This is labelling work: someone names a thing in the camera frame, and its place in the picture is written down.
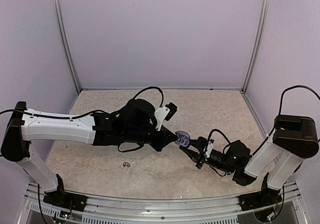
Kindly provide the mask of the blue-grey earbud charging case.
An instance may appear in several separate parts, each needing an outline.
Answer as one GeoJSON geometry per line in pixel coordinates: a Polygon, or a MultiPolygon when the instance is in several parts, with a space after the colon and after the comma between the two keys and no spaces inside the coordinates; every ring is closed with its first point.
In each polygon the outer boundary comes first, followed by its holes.
{"type": "Polygon", "coordinates": [[[178,145],[180,147],[189,148],[190,146],[190,135],[182,130],[176,131],[175,134],[177,135],[177,140],[181,140],[181,145],[178,145]]]}

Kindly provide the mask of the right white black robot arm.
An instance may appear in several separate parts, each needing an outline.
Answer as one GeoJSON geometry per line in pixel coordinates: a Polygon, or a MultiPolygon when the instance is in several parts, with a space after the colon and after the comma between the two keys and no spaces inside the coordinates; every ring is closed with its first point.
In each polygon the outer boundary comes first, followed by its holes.
{"type": "Polygon", "coordinates": [[[198,169],[207,164],[214,171],[233,175],[233,181],[241,186],[253,183],[279,157],[277,165],[265,178],[266,187],[256,194],[256,202],[266,206],[275,198],[275,191],[282,188],[303,161],[319,151],[316,123],[312,118],[279,115],[274,122],[271,134],[254,153],[240,140],[228,142],[220,152],[214,149],[211,137],[191,139],[184,131],[176,132],[175,143],[198,169]]]}

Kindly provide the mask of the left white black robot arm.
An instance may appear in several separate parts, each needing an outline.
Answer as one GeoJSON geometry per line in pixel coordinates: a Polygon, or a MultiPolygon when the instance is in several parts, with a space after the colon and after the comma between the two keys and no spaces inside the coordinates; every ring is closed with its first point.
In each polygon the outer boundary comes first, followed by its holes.
{"type": "Polygon", "coordinates": [[[174,103],[155,108],[143,99],[131,99],[112,113],[93,110],[83,115],[43,113],[21,101],[12,115],[1,146],[2,156],[16,162],[59,206],[70,201],[63,181],[41,160],[31,146],[33,140],[73,141],[92,146],[117,146],[135,143],[138,149],[150,145],[161,152],[177,136],[163,126],[177,111],[174,103]]]}

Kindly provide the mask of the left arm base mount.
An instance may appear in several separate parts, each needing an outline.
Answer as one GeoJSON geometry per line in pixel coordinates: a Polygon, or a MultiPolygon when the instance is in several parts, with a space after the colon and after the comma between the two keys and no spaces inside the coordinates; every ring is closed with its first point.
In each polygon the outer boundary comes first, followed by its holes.
{"type": "Polygon", "coordinates": [[[44,202],[69,209],[84,212],[88,197],[82,194],[76,194],[65,191],[63,179],[57,174],[57,188],[54,191],[44,192],[44,202]]]}

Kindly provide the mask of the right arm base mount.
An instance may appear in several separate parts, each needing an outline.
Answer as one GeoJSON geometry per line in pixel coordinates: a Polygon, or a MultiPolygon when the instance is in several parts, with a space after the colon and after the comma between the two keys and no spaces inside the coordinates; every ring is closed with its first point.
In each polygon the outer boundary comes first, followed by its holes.
{"type": "Polygon", "coordinates": [[[242,211],[273,205],[283,200],[280,195],[280,190],[268,188],[268,176],[269,173],[264,176],[260,191],[242,194],[238,197],[242,211]]]}

